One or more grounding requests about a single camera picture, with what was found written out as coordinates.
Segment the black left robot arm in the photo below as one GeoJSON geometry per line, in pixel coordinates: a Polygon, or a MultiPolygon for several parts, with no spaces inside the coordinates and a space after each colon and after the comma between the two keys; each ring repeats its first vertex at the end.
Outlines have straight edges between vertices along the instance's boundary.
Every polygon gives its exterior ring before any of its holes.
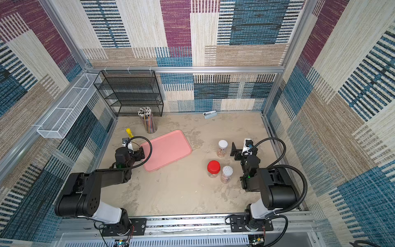
{"type": "Polygon", "coordinates": [[[151,154],[152,148],[145,154],[143,147],[137,151],[120,147],[115,152],[115,162],[109,168],[70,174],[56,201],[55,214],[63,218],[86,218],[100,222],[104,230],[118,236],[131,236],[138,232],[126,209],[101,201],[101,189],[127,183],[132,170],[143,166],[151,154]]]}

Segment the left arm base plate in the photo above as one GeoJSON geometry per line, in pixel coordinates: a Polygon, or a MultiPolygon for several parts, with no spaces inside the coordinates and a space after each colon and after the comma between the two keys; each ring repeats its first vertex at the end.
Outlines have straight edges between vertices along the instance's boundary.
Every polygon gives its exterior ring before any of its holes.
{"type": "Polygon", "coordinates": [[[146,229],[147,218],[132,218],[126,224],[105,225],[101,232],[103,237],[115,236],[143,236],[146,229]]]}

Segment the clear candy jar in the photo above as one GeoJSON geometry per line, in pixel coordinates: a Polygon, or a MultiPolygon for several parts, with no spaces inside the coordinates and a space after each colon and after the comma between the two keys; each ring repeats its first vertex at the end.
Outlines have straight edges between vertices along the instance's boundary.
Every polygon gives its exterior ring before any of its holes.
{"type": "Polygon", "coordinates": [[[219,146],[218,150],[217,150],[217,156],[218,157],[225,157],[226,155],[226,148],[227,147],[221,147],[219,146]]]}

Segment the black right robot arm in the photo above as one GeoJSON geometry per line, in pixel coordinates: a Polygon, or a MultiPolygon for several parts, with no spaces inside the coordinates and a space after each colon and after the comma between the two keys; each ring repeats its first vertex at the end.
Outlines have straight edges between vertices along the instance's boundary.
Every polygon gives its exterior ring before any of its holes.
{"type": "Polygon", "coordinates": [[[236,224],[240,230],[261,231],[271,226],[270,217],[276,216],[281,210],[290,210],[299,199],[297,189],[285,167],[274,165],[269,168],[260,167],[257,157],[258,148],[250,139],[244,140],[242,149],[232,143],[230,156],[239,161],[242,168],[241,187],[246,192],[259,192],[260,199],[249,204],[243,218],[236,224]]]}

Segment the white jar lid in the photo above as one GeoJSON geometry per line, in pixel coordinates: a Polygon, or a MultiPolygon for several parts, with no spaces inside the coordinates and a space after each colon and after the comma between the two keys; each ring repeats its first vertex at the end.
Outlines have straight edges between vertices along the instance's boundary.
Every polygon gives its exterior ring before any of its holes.
{"type": "Polygon", "coordinates": [[[228,142],[226,140],[220,140],[218,145],[220,149],[226,149],[228,147],[228,142]]]}

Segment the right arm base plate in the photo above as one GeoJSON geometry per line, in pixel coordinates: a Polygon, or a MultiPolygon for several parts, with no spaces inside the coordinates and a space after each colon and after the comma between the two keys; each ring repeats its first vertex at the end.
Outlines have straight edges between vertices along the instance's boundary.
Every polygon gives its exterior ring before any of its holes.
{"type": "Polygon", "coordinates": [[[232,232],[259,232],[273,231],[274,227],[269,220],[250,219],[245,215],[231,214],[225,218],[225,223],[230,225],[232,232]]]}

